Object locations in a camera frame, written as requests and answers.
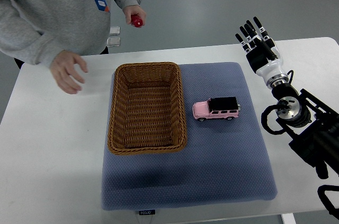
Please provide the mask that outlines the person left hand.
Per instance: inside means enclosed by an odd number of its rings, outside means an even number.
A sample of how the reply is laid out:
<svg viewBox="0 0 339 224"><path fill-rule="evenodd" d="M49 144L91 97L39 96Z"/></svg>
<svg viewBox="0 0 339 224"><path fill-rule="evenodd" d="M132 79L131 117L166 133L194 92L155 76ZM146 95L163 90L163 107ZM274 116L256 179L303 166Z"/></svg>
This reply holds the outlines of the person left hand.
<svg viewBox="0 0 339 224"><path fill-rule="evenodd" d="M122 9L122 11L125 15L126 23L128 25L135 26L132 23L132 16L137 16L142 20L142 24L137 25L137 28L140 28L145 25L147 14L139 5L126 6Z"/></svg>

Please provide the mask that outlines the person right hand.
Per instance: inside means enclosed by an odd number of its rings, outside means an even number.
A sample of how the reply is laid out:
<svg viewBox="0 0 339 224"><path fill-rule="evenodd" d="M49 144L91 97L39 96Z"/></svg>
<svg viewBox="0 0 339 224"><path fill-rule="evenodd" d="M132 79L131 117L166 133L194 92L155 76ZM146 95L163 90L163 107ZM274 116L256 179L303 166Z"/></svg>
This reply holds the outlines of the person right hand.
<svg viewBox="0 0 339 224"><path fill-rule="evenodd" d="M63 50L56 55L49 68L58 87L67 94L77 94L82 90L80 84L85 83L75 65L79 65L83 72L88 72L87 63L80 55Z"/></svg>

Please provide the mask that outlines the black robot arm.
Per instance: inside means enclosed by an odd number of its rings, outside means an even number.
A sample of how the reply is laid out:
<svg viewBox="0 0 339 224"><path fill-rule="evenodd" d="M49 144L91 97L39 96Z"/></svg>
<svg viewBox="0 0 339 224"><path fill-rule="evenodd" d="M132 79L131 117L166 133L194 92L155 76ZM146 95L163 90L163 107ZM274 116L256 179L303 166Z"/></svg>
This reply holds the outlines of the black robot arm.
<svg viewBox="0 0 339 224"><path fill-rule="evenodd" d="M293 70L283 70L283 58L257 17L239 29L235 36L252 71L277 100L261 114L263 128L272 135L287 133L290 148L319 178L327 179L329 167L338 171L338 113L305 89L292 86Z"/></svg>

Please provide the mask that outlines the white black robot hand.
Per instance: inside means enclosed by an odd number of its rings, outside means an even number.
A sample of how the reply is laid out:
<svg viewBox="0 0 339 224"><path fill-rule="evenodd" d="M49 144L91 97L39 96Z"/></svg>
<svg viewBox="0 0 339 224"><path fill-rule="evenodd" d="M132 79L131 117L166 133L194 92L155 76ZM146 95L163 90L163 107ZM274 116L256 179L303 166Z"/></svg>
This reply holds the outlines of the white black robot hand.
<svg viewBox="0 0 339 224"><path fill-rule="evenodd" d="M262 77L267 87L276 87L279 84L288 82L288 75L282 69L283 59L275 45L269 37L266 29L255 16L253 20L263 38L255 30L250 20L239 29L246 40L236 33L235 37L246 52L246 58L252 71Z"/></svg>

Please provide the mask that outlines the grey sweatshirt right forearm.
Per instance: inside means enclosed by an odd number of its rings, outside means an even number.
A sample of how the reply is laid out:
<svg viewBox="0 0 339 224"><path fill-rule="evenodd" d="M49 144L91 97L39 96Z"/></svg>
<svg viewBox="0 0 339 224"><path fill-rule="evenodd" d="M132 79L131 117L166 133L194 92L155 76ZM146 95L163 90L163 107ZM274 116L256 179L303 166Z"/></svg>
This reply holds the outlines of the grey sweatshirt right forearm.
<svg viewBox="0 0 339 224"><path fill-rule="evenodd" d="M20 17L10 0L1 0L1 52L27 62L50 67L56 56L64 51L48 32L35 30Z"/></svg>

